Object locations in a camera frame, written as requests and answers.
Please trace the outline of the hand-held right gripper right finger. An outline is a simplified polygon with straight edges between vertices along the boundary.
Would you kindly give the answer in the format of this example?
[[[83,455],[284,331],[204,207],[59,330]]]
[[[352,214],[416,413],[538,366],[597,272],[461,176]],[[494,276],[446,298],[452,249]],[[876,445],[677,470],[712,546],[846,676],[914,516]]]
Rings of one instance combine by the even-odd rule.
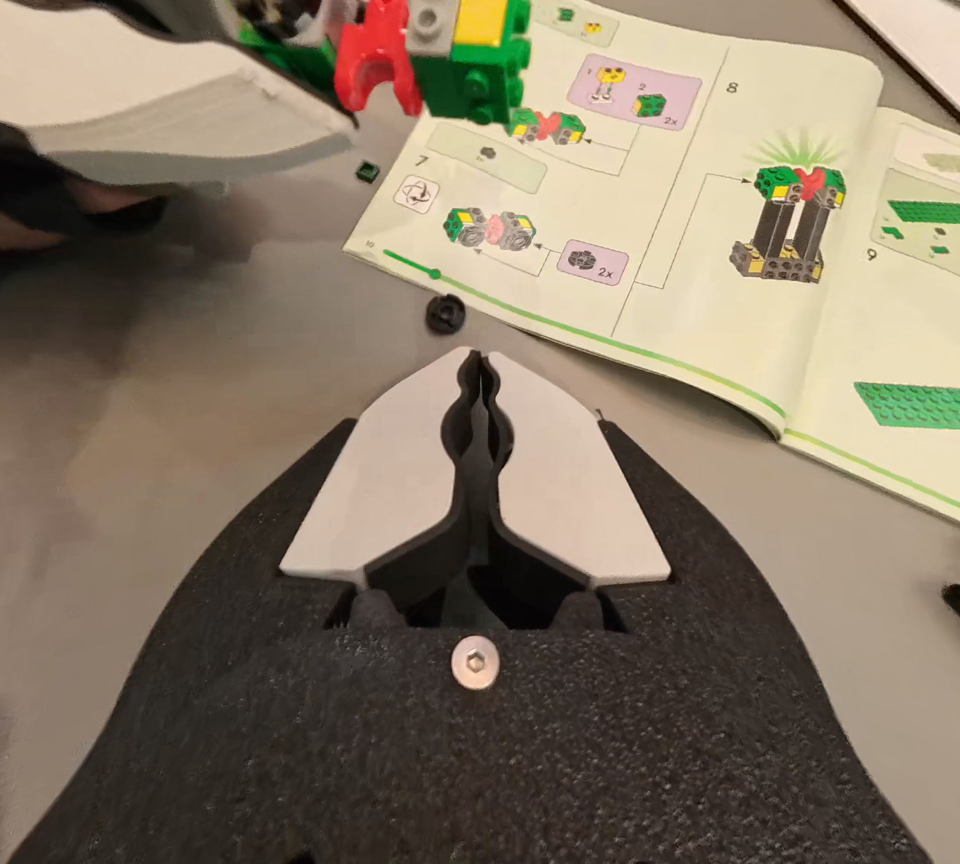
[[[506,354],[482,360],[489,563],[541,618],[570,594],[666,582],[671,568],[594,413]]]

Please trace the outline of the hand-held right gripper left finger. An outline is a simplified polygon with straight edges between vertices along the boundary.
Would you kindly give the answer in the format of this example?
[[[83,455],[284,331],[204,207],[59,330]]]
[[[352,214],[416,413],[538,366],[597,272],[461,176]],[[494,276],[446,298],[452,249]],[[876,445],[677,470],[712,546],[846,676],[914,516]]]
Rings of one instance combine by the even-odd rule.
[[[407,611],[444,589],[471,550],[463,459],[482,356],[457,347],[356,420],[279,564],[288,577],[389,594]]]

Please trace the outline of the green red toy brick assembly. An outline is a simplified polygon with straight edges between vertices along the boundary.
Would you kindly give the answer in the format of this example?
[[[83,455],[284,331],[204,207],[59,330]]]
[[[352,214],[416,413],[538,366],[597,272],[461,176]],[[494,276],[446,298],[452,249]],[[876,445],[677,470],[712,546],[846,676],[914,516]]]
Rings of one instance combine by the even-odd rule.
[[[404,114],[508,124],[522,104],[530,0],[366,0],[343,26],[333,88],[363,111],[390,85]]]

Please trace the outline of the grey desk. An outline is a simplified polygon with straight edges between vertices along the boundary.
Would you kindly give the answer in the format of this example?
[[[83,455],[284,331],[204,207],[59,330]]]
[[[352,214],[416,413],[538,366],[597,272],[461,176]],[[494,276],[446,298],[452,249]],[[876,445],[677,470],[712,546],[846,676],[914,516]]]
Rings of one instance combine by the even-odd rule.
[[[958,862],[958,523],[691,385],[469,305],[428,331],[443,289],[344,251],[415,124],[357,117],[2,273],[9,862]],[[356,420],[457,347],[594,413],[666,582],[419,627],[280,572]]]

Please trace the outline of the green toy plate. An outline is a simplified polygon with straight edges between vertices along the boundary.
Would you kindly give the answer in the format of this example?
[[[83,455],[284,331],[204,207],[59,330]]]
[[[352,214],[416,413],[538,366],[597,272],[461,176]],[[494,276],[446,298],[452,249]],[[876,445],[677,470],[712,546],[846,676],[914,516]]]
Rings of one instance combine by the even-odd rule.
[[[238,41],[265,62],[285,71],[321,93],[335,93],[337,52],[330,40],[320,46],[284,44],[265,39],[246,21],[241,22]]]

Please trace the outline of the toy brick instruction booklet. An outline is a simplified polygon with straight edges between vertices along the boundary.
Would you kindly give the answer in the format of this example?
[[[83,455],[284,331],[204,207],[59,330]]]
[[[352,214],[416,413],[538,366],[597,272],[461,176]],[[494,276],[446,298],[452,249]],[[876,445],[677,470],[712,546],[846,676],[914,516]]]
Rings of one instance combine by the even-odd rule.
[[[958,521],[958,133],[856,55],[532,5],[522,107],[422,117],[343,250]]]

